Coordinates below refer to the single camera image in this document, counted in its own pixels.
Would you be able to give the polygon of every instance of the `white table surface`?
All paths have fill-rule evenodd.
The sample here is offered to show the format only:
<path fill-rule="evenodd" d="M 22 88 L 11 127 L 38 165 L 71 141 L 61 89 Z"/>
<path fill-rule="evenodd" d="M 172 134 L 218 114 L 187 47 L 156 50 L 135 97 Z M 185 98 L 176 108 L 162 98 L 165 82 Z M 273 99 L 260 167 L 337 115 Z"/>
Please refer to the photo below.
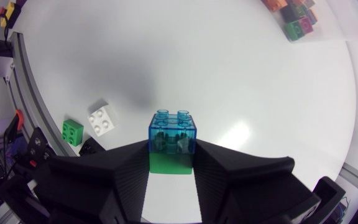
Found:
<path fill-rule="evenodd" d="M 147 139 L 167 109 L 188 110 L 198 139 L 294 158 L 311 190 L 346 158 L 356 113 L 346 43 L 292 44 L 259 0 L 28 0 L 14 31 L 57 126 L 74 119 L 106 149 Z M 87 116 L 104 101 L 119 125 L 97 137 Z M 150 174 L 142 216 L 200 222 L 194 175 Z"/>

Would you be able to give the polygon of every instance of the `white box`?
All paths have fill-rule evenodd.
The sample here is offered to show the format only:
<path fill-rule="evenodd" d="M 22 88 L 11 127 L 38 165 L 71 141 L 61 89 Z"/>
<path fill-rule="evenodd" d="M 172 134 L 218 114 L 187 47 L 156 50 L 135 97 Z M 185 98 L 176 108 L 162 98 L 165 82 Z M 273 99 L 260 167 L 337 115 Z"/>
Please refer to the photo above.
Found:
<path fill-rule="evenodd" d="M 91 123 L 93 131 L 95 131 L 98 136 L 101 136 L 114 128 L 114 123 L 109 114 L 109 110 L 109 105 L 102 106 L 88 116 L 88 121 Z"/>

